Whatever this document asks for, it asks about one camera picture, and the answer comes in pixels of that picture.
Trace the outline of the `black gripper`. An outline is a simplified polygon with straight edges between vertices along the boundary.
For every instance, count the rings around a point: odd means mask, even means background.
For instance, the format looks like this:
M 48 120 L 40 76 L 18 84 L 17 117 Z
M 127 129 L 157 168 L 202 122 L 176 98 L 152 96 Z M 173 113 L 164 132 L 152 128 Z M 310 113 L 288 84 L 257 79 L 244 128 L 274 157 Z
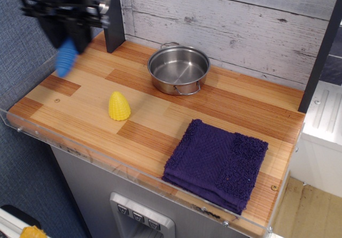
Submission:
M 68 26 L 68 34 L 79 54 L 84 52 L 92 40 L 90 27 L 107 28 L 110 24 L 107 12 L 111 0 L 21 0 L 21 2 L 24 15 L 39 18 L 41 28 L 55 48 L 59 48 L 66 38 L 66 30 L 59 22 L 76 21 L 80 24 Z

